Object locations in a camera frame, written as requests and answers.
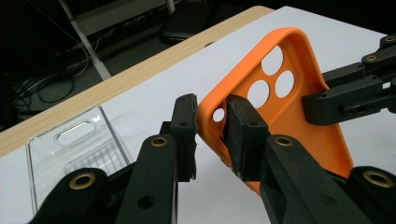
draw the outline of orange phone case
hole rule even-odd
[[[265,74],[262,60],[278,46],[283,54],[280,69]],[[276,95],[276,81],[284,72],[291,72],[293,86],[286,96]],[[326,170],[348,177],[352,168],[347,145],[338,124],[316,126],[305,121],[302,96],[329,89],[305,33],[298,28],[281,28],[268,34],[250,53],[205,97],[198,106],[198,126],[202,139],[232,168],[227,147],[220,140],[225,119],[214,120],[214,113],[223,110],[230,94],[248,98],[252,85],[264,80],[269,87],[266,102],[256,109],[269,126],[271,134],[285,134],[299,140]],[[260,194],[258,182],[246,184]]]

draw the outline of transparent plastic case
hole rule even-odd
[[[130,164],[122,145],[99,105],[32,138],[26,148],[34,213],[65,175],[85,167],[111,175]]]

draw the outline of brass screw insert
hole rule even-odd
[[[95,182],[96,175],[92,172],[76,175],[69,183],[70,189],[85,189]]]
[[[377,185],[382,188],[390,189],[394,187],[392,179],[387,175],[379,173],[377,171],[368,170],[363,173],[364,178],[370,183]]]
[[[168,144],[168,139],[165,137],[156,137],[153,138],[150,143],[154,147],[163,147]]]
[[[291,139],[288,137],[278,137],[275,139],[275,142],[283,147],[289,147],[293,145],[293,141],[291,141]]]

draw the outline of table surface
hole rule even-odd
[[[139,63],[114,77],[0,133],[0,157],[24,146],[29,139],[94,105],[100,105],[153,77],[236,29],[272,12],[252,7],[170,49]]]

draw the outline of black plastic bracket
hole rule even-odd
[[[228,148],[233,171],[243,181],[260,180],[260,148],[270,135],[268,125],[244,97],[227,98],[223,142]]]

